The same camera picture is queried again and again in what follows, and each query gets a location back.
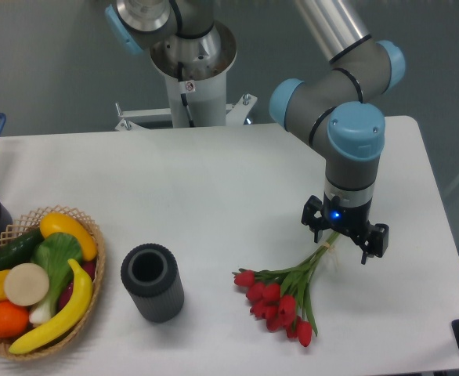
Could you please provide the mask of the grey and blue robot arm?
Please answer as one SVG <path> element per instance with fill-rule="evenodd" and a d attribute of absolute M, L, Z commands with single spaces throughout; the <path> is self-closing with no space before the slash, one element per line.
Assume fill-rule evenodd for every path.
<path fill-rule="evenodd" d="M 314 85 L 280 83 L 269 114 L 326 162 L 322 197 L 305 204 L 302 222 L 316 237 L 334 230 L 359 246 L 364 258 L 382 257 L 389 227 L 369 220 L 385 118 L 371 104 L 404 76 L 401 50 L 375 41 L 347 1 L 298 1 L 331 69 Z M 105 16 L 132 54 L 148 51 L 164 76 L 176 128 L 228 125 L 226 72 L 236 58 L 231 31 L 214 18 L 210 1 L 114 1 Z"/>

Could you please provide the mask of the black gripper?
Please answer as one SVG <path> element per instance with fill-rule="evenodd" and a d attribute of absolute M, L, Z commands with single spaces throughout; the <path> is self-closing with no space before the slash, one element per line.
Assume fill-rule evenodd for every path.
<path fill-rule="evenodd" d="M 337 198 L 323 196 L 323 202 L 312 195 L 305 203 L 301 223 L 308 226 L 314 235 L 314 242 L 319 243 L 323 231 L 329 228 L 347 237 L 363 252 L 361 264 L 373 257 L 382 258 L 389 245 L 389 226 L 384 223 L 369 223 L 372 200 L 349 208 L 341 206 Z"/>

